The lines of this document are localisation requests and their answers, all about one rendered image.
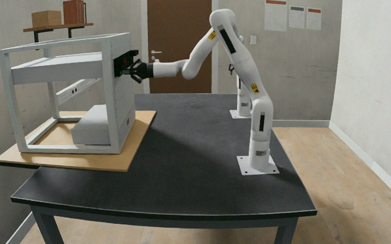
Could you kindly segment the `white metal rack frame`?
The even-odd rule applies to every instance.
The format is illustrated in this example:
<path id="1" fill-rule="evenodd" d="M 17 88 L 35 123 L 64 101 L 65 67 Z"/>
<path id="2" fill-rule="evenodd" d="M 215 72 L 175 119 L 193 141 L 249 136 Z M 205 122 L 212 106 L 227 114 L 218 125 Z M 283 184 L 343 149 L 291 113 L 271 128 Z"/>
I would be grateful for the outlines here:
<path id="1" fill-rule="evenodd" d="M 51 47 L 96 42 L 101 43 L 100 53 L 71 54 L 72 56 L 54 58 L 51 55 Z M 11 68 L 9 53 L 41 48 L 44 51 L 44 58 Z M 113 60 L 130 50 L 131 33 L 43 41 L 0 50 L 5 97 L 19 152 L 120 154 L 136 119 L 134 81 L 130 75 L 115 77 Z M 60 116 L 55 81 L 94 78 L 104 78 L 106 104 L 94 105 L 85 115 Z M 26 140 L 14 85 L 42 82 L 47 82 L 53 118 Z M 71 129 L 71 134 L 73 144 L 81 145 L 33 145 L 59 121 L 79 121 Z"/>

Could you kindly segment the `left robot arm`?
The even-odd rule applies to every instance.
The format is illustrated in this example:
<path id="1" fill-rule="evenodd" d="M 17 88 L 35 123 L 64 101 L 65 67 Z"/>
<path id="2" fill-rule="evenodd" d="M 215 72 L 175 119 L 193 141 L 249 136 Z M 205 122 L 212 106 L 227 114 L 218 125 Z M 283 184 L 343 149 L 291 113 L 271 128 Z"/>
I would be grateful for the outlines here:
<path id="1" fill-rule="evenodd" d="M 270 133 L 273 121 L 273 103 L 268 96 L 258 73 L 255 62 L 248 49 L 238 40 L 232 26 L 236 21 L 230 9 L 220 9 L 211 13 L 210 31 L 193 49 L 190 59 L 174 63 L 153 64 L 154 78 L 175 77 L 178 72 L 186 80 L 193 79 L 199 72 L 203 61 L 219 41 L 222 42 L 231 63 L 252 100 L 252 120 L 248 166 L 253 169 L 268 167 L 270 154 Z"/>

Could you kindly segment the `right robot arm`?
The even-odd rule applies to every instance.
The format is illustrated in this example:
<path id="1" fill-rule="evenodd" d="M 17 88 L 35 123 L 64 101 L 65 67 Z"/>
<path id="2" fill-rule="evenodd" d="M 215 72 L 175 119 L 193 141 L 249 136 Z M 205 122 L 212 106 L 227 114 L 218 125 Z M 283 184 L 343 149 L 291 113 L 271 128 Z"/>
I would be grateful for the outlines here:
<path id="1" fill-rule="evenodd" d="M 232 26 L 232 28 L 239 41 L 243 44 L 244 38 L 243 36 L 239 35 L 236 23 Z M 251 107 L 250 95 L 247 88 L 240 80 L 238 75 L 237 75 L 237 88 L 238 88 L 237 114 L 240 116 L 248 116 L 250 115 L 250 107 Z"/>

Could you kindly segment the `tan flat wooden board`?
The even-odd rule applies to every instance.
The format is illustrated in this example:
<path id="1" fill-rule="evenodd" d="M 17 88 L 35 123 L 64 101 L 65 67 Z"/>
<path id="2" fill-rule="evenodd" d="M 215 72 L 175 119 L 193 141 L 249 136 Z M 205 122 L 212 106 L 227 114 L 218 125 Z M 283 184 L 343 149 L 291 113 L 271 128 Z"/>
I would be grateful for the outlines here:
<path id="1" fill-rule="evenodd" d="M 136 119 L 120 154 L 20 153 L 15 144 L 0 155 L 0 162 L 127 172 L 155 114 L 156 111 L 136 111 Z M 81 145 L 73 144 L 71 135 L 71 129 L 78 122 L 57 122 L 33 145 Z"/>

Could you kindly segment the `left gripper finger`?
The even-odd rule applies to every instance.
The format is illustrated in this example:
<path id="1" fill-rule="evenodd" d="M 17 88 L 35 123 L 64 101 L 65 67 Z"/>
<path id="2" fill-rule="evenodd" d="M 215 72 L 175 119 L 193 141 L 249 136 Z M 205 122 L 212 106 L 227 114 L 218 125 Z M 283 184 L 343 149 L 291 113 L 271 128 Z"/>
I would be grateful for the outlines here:
<path id="1" fill-rule="evenodd" d="M 142 82 L 143 79 L 141 78 L 137 78 L 136 76 L 134 75 L 143 75 L 142 72 L 136 72 L 136 71 L 129 71 L 129 72 L 123 72 L 124 75 L 130 75 L 132 79 L 134 79 L 136 82 L 138 82 L 139 84 Z"/>
<path id="2" fill-rule="evenodd" d="M 134 63 L 130 66 L 130 69 L 123 69 L 122 72 L 143 70 L 143 68 L 133 68 L 133 66 L 136 65 L 137 63 L 139 64 L 139 63 L 143 63 L 143 62 L 142 62 L 141 59 L 139 58 L 136 62 L 134 62 Z"/>

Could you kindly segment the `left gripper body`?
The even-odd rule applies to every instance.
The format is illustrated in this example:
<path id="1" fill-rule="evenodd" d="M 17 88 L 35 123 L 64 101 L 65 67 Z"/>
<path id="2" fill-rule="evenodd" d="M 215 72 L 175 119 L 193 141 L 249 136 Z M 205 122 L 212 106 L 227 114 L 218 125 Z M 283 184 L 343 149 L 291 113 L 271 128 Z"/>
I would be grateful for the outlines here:
<path id="1" fill-rule="evenodd" d="M 138 70 L 136 72 L 142 72 L 143 75 L 137 75 L 141 79 L 146 79 L 146 78 L 154 78 L 153 76 L 153 64 L 154 63 L 141 63 L 138 65 L 136 68 L 143 68 L 143 70 Z M 146 68 L 147 67 L 147 68 Z"/>

